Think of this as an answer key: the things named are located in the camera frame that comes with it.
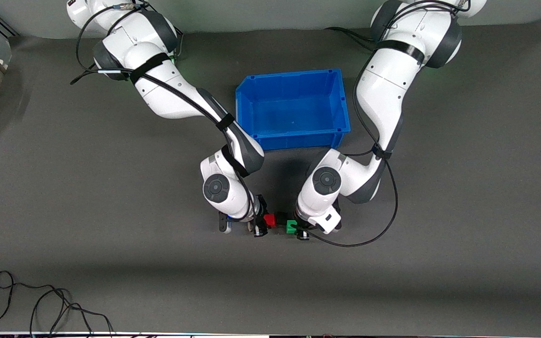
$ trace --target red block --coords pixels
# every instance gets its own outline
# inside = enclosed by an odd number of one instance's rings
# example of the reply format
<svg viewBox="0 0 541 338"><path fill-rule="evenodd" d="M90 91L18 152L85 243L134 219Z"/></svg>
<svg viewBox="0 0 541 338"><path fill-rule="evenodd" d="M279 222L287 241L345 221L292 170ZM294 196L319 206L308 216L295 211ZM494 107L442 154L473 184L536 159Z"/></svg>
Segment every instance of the red block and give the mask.
<svg viewBox="0 0 541 338"><path fill-rule="evenodd" d="M266 225L269 228L273 228L273 227L277 226L277 220L275 220L275 215L266 214L263 217L264 217L264 222L266 223Z"/></svg>

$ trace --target black strap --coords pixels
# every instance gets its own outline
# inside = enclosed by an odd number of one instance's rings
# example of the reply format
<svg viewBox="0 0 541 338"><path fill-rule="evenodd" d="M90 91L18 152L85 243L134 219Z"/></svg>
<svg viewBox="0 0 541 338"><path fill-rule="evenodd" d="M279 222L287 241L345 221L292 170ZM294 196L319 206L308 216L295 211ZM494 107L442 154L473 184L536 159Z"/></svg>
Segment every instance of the black strap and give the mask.
<svg viewBox="0 0 541 338"><path fill-rule="evenodd" d="M239 175L241 175L241 177L249 176L249 173L243 167L243 165L241 165L241 163L239 163L238 160L235 160L235 158L231 155L231 152L229 151L229 145L228 144L225 144L225 146L223 148L221 148L221 152L223 152L223 156L225 156L225 160L227 160L227 162L229 162L231 167L233 167L233 169L235 169L235 171L237 171L239 173Z"/></svg>
<svg viewBox="0 0 541 338"><path fill-rule="evenodd" d="M377 43L377 47L375 47L375 50L382 48L395 49L397 51L403 52L404 54L410 55L412 56L412 58L417 60L417 64L421 64L425 60L425 54L423 52L406 42L397 40L383 40Z"/></svg>
<svg viewBox="0 0 541 338"><path fill-rule="evenodd" d="M163 61L170 60L168 55L165 53L159 53L150 58L150 60L147 60L146 63L142 64L141 66L137 67L134 71L131 72L131 82L135 84L140 77L142 77L145 73L152 70L153 68L159 66L162 64Z"/></svg>
<svg viewBox="0 0 541 338"><path fill-rule="evenodd" d="M385 152L384 150L381 150L377 146L377 144L374 144L371 151L373 152L373 154L375 154L375 156L381 158L382 160L389 160L391 158L391 155L393 154L393 152Z"/></svg>
<svg viewBox="0 0 541 338"><path fill-rule="evenodd" d="M235 118L231 114L227 114L216 124L216 127L218 130L224 131L228 128L228 126L231 125L231 123L233 123L234 120Z"/></svg>

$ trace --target black joint cap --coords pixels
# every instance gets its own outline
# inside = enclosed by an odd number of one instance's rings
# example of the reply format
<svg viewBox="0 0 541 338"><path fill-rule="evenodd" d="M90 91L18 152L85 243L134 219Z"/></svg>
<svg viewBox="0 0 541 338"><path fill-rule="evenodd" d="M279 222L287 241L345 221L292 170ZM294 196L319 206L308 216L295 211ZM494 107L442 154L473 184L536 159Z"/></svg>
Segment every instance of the black joint cap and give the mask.
<svg viewBox="0 0 541 338"><path fill-rule="evenodd" d="M329 195L338 191L341 186L341 176L333 168L321 167L312 175L314 190L321 195Z"/></svg>
<svg viewBox="0 0 541 338"><path fill-rule="evenodd" d="M204 182L204 196L214 203L222 203L229 195L229 186L224 175L214 174Z"/></svg>

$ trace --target green block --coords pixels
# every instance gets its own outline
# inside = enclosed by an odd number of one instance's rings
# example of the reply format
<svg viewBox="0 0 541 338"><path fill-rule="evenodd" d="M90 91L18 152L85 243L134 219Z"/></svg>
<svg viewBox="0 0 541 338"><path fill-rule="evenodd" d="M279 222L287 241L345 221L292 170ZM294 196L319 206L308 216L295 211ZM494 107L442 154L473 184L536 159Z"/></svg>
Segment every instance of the green block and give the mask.
<svg viewBox="0 0 541 338"><path fill-rule="evenodd" d="M294 225L298 224L298 222L294 220L288 220L286 224L286 230L289 235L294 235L298 229L294 228Z"/></svg>

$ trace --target wall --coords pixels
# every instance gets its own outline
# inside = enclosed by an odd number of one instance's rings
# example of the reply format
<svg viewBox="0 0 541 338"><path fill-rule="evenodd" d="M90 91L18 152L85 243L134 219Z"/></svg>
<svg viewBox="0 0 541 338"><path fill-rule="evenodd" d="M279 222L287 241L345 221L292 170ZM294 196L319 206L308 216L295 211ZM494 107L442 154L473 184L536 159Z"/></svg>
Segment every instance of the wall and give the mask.
<svg viewBox="0 0 541 338"><path fill-rule="evenodd" d="M301 30L367 27L384 0L152 0L185 32ZM23 35L71 38L78 34L65 0L0 0L0 17ZM464 25L526 23L541 19L541 0L488 0Z"/></svg>

